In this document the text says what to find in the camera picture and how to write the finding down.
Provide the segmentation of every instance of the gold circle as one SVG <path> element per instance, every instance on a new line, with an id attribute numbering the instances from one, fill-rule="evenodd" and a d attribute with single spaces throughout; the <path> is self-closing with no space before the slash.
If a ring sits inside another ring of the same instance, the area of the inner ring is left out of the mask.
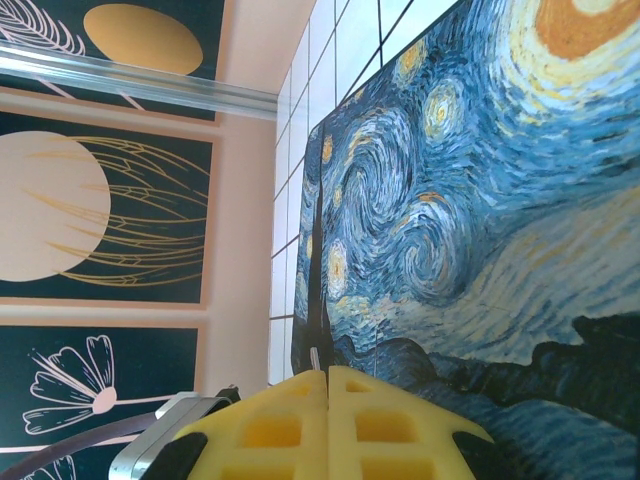
<path id="1" fill-rule="evenodd" d="M 117 63 L 187 75 L 204 58 L 187 27 L 149 8 L 100 5 L 87 12 L 84 29 L 95 46 Z"/>
<path id="2" fill-rule="evenodd" d="M 619 0 L 597 14 L 580 11 L 572 0 L 542 0 L 536 31 L 549 51 L 575 60 L 617 37 L 640 18 L 640 0 Z"/>
<path id="3" fill-rule="evenodd" d="M 328 135 L 325 137 L 324 144 L 322 145 L 322 163 L 329 163 L 331 153 L 333 153 L 333 137 Z"/>

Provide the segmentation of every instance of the leaf line drawing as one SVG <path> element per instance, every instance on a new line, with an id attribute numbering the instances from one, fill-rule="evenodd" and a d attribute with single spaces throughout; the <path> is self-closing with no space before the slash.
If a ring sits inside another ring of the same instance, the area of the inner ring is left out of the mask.
<path id="1" fill-rule="evenodd" d="M 36 372 L 30 392 L 53 405 L 22 414 L 27 434 L 60 430 L 118 405 L 166 401 L 173 397 L 118 399 L 111 339 L 107 335 L 90 336 L 85 343 L 86 356 L 68 346 L 48 357 L 37 352 L 32 355 L 42 370 Z"/>
<path id="2" fill-rule="evenodd" d="M 32 0 L 0 0 L 0 36 L 16 45 L 76 56 L 86 54 L 86 47 L 80 35 L 73 35 L 64 23 L 53 20 L 46 10 L 38 8 Z M 36 79 L 58 95 L 74 98 L 59 86 L 42 78 Z M 134 108 L 144 110 L 130 96 L 124 93 L 121 96 Z"/>
<path id="3" fill-rule="evenodd" d="M 22 480 L 76 480 L 76 466 L 67 455 L 45 468 L 39 468 Z"/>

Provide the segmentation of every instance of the white tile wall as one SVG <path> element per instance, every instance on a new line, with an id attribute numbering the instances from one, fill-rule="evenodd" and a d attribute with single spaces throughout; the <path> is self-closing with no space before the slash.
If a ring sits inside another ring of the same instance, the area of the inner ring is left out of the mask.
<path id="1" fill-rule="evenodd" d="M 273 194 L 274 198 L 278 195 L 278 192 L 282 190 L 282 187 L 289 177 L 289 130 L 290 127 L 287 124 L 284 129 L 284 133 L 276 145 L 276 180 L 275 192 Z"/>
<path id="2" fill-rule="evenodd" d="M 407 6 L 407 0 L 380 0 L 380 33 L 384 39 Z"/>
<path id="3" fill-rule="evenodd" d="M 289 121 L 289 115 L 291 114 L 290 104 L 291 104 L 291 68 L 289 68 L 289 71 L 287 72 L 287 76 L 284 79 L 284 83 L 282 84 L 282 88 L 280 89 L 280 93 L 278 94 L 278 120 L 276 124 L 276 134 L 278 139 L 280 138 L 280 135 L 282 135 L 284 126 Z"/>
<path id="4" fill-rule="evenodd" d="M 335 36 L 332 35 L 327 49 L 309 80 L 309 131 L 313 130 L 336 106 L 335 48 Z"/>
<path id="5" fill-rule="evenodd" d="M 340 101 L 380 47 L 377 0 L 350 0 L 336 27 L 336 44 Z"/>
<path id="6" fill-rule="evenodd" d="M 302 202 L 302 178 L 304 176 L 304 162 L 293 172 L 289 180 L 289 214 L 287 220 L 287 242 L 300 233 L 300 206 Z"/>
<path id="7" fill-rule="evenodd" d="M 287 244 L 287 216 L 289 215 L 289 188 L 285 187 L 273 206 L 273 251 L 275 255 Z"/>
<path id="8" fill-rule="evenodd" d="M 289 141 L 289 174 L 304 157 L 309 136 L 309 91 L 305 88 L 291 116 L 291 139 Z"/>
<path id="9" fill-rule="evenodd" d="M 275 385 L 284 380 L 285 321 L 269 321 L 269 383 Z"/>
<path id="10" fill-rule="evenodd" d="M 335 26 L 334 0 L 316 0 L 309 19 L 309 72 L 313 72 Z"/>
<path id="11" fill-rule="evenodd" d="M 344 7 L 347 6 L 349 0 L 336 0 L 336 22 L 340 20 L 340 16 L 342 12 L 344 12 Z"/>
<path id="12" fill-rule="evenodd" d="M 291 64 L 291 109 L 295 107 L 309 80 L 309 24 L 305 28 Z"/>
<path id="13" fill-rule="evenodd" d="M 272 259 L 272 384 L 293 374 L 291 336 L 304 164 L 298 165 L 309 131 L 335 108 L 336 99 L 338 103 L 342 101 L 358 76 L 354 91 L 378 71 L 381 58 L 384 62 L 393 58 L 454 2 L 380 0 L 379 11 L 378 0 L 316 0 L 278 103 L 276 187 L 285 187 L 274 202 L 273 254 L 288 246 Z M 380 38 L 385 37 L 380 45 Z M 374 54 L 377 56 L 367 65 Z M 290 109 L 285 101 L 289 88 Z"/>
<path id="14" fill-rule="evenodd" d="M 376 53 L 376 56 L 371 60 L 371 63 L 367 65 L 367 68 L 362 72 L 362 75 L 360 75 L 360 78 L 358 78 L 358 81 L 355 83 L 353 88 L 349 90 L 348 94 L 358 90 L 358 88 L 360 88 L 361 85 L 364 85 L 378 70 L 380 70 L 380 52 Z"/>
<path id="15" fill-rule="evenodd" d="M 298 266 L 298 240 L 287 247 L 287 284 L 285 294 L 285 315 L 293 315 L 296 293 L 296 272 Z"/>
<path id="16" fill-rule="evenodd" d="M 456 0 L 413 0 L 382 46 L 384 63 L 392 60 L 454 3 Z"/>
<path id="17" fill-rule="evenodd" d="M 287 281 L 287 252 L 271 260 L 271 312 L 270 317 L 283 317 Z"/>
<path id="18" fill-rule="evenodd" d="M 284 321 L 284 379 L 293 377 L 291 369 L 291 338 L 293 336 L 293 319 Z"/>

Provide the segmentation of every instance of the starry night painting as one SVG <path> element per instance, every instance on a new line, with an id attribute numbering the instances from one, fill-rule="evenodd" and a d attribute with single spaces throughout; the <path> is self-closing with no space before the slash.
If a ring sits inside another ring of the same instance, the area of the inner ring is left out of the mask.
<path id="1" fill-rule="evenodd" d="M 0 303 L 199 305 L 212 149 L 0 112 Z"/>
<path id="2" fill-rule="evenodd" d="M 514 478 L 633 479 L 640 1 L 462 0 L 312 130 L 291 361 L 482 425 Z"/>

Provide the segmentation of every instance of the flower line drawing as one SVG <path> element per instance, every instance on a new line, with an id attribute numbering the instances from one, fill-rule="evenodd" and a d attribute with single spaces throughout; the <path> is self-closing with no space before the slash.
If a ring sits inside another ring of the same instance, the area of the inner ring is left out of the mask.
<path id="1" fill-rule="evenodd" d="M 86 357 L 68 346 L 48 357 L 33 354 L 33 361 L 42 370 L 36 372 L 30 392 L 53 405 L 22 414 L 27 434 L 53 432 L 106 413 L 117 405 L 159 402 L 173 397 L 118 399 L 111 339 L 107 335 L 90 336 L 85 343 Z"/>
<path id="2" fill-rule="evenodd" d="M 22 480 L 76 480 L 76 467 L 73 458 L 67 455 L 45 468 L 39 468 Z"/>

